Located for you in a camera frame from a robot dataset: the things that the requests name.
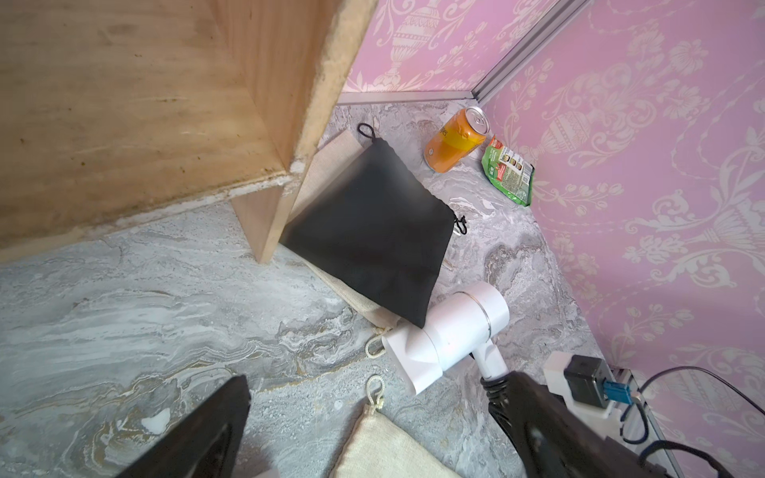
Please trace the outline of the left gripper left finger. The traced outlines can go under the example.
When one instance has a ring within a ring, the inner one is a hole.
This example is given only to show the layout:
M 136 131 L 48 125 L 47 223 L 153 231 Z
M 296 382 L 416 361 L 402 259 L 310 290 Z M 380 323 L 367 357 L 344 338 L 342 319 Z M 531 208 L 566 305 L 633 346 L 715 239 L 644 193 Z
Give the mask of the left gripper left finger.
M 250 410 L 245 376 L 233 376 L 122 477 L 230 477 Z

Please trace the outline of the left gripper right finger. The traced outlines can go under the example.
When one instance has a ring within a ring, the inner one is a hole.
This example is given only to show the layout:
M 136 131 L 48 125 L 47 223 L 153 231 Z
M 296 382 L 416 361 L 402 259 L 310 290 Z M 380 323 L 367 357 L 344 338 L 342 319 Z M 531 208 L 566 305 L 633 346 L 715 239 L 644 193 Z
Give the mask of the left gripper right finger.
M 661 466 L 603 438 L 523 372 L 501 379 L 501 429 L 529 477 L 661 477 Z

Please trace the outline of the white hair dryer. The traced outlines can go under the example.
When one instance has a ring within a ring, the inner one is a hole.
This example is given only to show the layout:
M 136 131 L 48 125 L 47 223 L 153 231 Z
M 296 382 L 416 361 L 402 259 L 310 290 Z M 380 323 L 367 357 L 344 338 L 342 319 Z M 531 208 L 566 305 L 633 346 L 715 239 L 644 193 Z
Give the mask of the white hair dryer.
M 382 350 L 415 396 L 468 357 L 476 363 L 482 384 L 491 388 L 510 374 L 494 342 L 509 320 L 502 294 L 494 286 L 478 282 L 431 308 L 423 326 L 403 322 L 382 334 Z

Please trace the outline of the beige linen drawstring bag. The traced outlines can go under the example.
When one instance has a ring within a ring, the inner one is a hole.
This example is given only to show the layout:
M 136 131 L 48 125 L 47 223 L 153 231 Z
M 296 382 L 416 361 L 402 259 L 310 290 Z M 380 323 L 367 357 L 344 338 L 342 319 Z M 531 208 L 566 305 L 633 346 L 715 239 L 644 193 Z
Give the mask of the beige linen drawstring bag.
M 368 402 L 331 471 L 331 477 L 458 477 L 384 414 L 381 376 L 366 382 Z

